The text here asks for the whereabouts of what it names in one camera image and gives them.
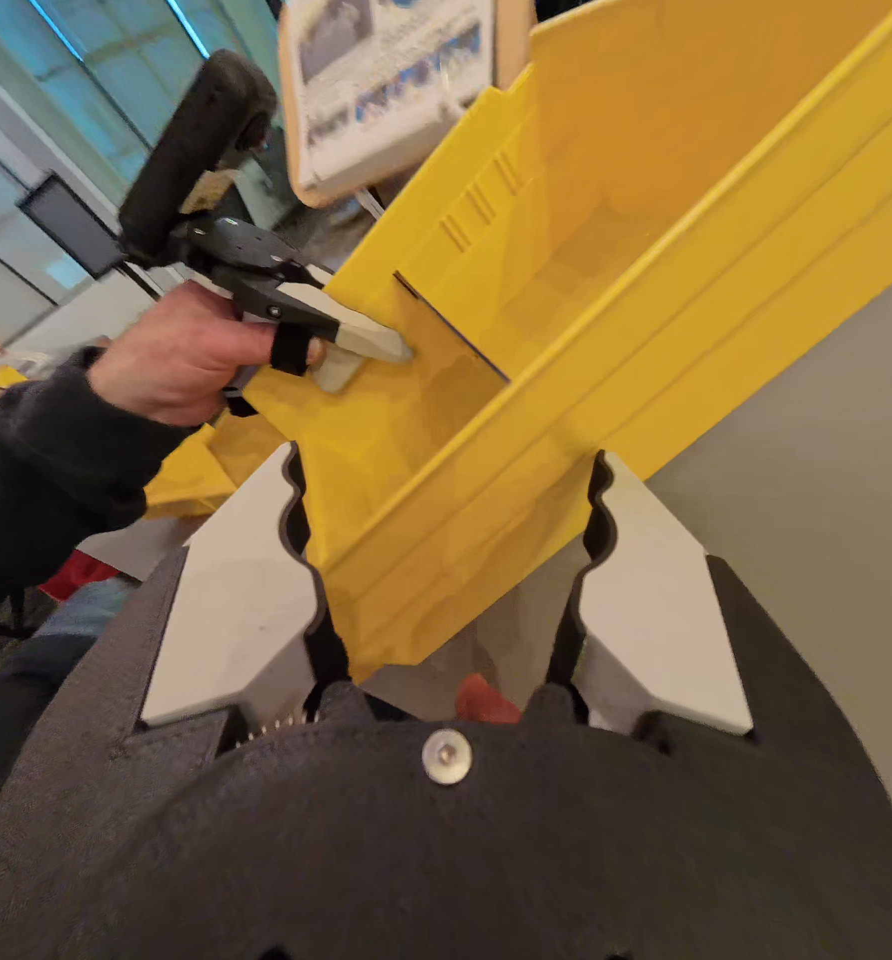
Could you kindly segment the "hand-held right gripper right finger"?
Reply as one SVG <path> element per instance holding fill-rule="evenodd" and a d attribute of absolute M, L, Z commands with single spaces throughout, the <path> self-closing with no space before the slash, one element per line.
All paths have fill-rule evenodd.
<path fill-rule="evenodd" d="M 700 542 L 614 453 L 599 451 L 591 512 L 546 681 L 579 721 L 631 736 L 668 714 L 733 736 L 752 715 Z"/>

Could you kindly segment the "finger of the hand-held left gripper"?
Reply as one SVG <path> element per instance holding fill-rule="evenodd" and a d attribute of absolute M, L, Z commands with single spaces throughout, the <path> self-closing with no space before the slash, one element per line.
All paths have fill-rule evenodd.
<path fill-rule="evenodd" d="M 309 283 L 285 282 L 277 288 L 280 321 L 307 330 L 344 351 L 392 364 L 407 364 L 413 350 L 391 327 L 343 306 Z"/>
<path fill-rule="evenodd" d="M 318 365 L 314 368 L 314 384 L 326 394 L 342 392 L 356 373 L 365 358 L 343 348 L 327 348 Z"/>

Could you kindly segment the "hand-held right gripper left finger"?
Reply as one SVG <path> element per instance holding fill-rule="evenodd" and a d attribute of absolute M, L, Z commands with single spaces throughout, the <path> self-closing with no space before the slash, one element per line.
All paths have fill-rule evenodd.
<path fill-rule="evenodd" d="M 190 538 L 141 721 L 234 709 L 248 728 L 317 711 L 349 656 L 319 572 L 298 446 L 286 442 Z"/>

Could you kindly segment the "yellow plastic bin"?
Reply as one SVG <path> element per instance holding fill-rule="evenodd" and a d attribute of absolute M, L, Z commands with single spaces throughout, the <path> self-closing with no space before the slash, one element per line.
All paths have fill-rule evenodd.
<path fill-rule="evenodd" d="M 330 285 L 400 330 L 265 369 L 351 671 L 419 663 L 892 283 L 892 2 L 596 2 L 531 36 Z"/>

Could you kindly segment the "person's left forearm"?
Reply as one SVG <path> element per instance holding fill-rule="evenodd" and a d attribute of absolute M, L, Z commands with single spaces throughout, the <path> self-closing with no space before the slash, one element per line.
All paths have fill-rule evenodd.
<path fill-rule="evenodd" d="M 45 583 L 82 541 L 139 520 L 146 486 L 197 431 L 104 401 L 88 379 L 102 354 L 84 347 L 0 394 L 0 602 Z"/>

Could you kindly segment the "person's left hand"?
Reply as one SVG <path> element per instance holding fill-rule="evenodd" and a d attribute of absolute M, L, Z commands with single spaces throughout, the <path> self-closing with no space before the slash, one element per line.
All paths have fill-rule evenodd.
<path fill-rule="evenodd" d="M 88 380 L 122 411 L 164 426 L 201 426 L 224 407 L 223 390 L 241 368 L 270 363 L 276 329 L 243 319 L 230 299 L 190 280 L 112 342 Z"/>

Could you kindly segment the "person's leg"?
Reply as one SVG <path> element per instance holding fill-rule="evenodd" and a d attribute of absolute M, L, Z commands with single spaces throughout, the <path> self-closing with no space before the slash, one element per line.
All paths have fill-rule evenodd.
<path fill-rule="evenodd" d="M 0 668 L 0 791 L 26 739 L 68 676 L 122 610 L 135 586 L 121 579 L 84 585 Z"/>

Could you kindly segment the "dark flat monitor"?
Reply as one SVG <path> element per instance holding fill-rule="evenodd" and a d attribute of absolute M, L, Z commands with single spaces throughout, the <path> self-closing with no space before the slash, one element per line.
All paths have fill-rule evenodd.
<path fill-rule="evenodd" d="M 92 279 L 125 264 L 116 234 L 57 173 L 48 173 L 17 202 L 17 208 Z"/>

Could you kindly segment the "red cloth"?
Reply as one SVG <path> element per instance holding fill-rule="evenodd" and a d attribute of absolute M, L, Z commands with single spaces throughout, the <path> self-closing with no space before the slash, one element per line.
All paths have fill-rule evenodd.
<path fill-rule="evenodd" d="M 481 674 L 464 678 L 454 696 L 456 719 L 470 723 L 513 725 L 522 719 L 521 710 L 507 700 Z"/>

